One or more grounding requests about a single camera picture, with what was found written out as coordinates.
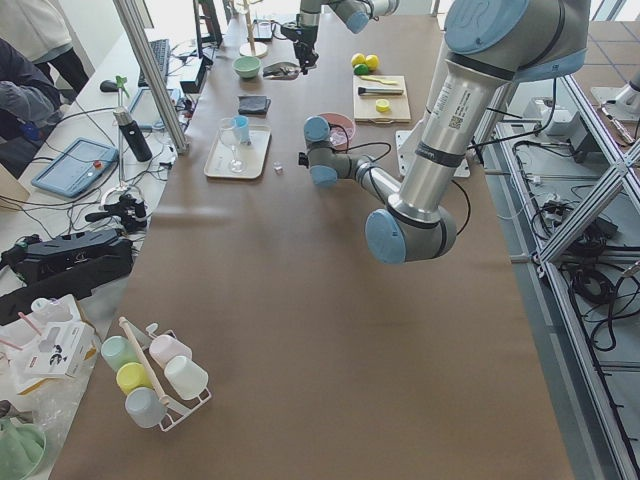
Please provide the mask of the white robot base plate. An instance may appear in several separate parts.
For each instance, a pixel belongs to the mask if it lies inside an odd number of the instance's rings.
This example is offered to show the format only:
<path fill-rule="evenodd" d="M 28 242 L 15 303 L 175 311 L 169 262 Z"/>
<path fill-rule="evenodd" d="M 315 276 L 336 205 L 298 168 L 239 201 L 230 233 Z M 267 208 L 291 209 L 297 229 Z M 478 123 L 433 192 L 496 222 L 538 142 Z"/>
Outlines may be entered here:
<path fill-rule="evenodd" d="M 416 157 L 423 157 L 435 161 L 437 164 L 447 166 L 446 156 L 437 153 L 433 148 L 427 146 L 422 141 L 422 129 L 417 130 L 397 130 L 395 133 L 398 169 L 401 177 L 404 177 L 410 170 Z"/>

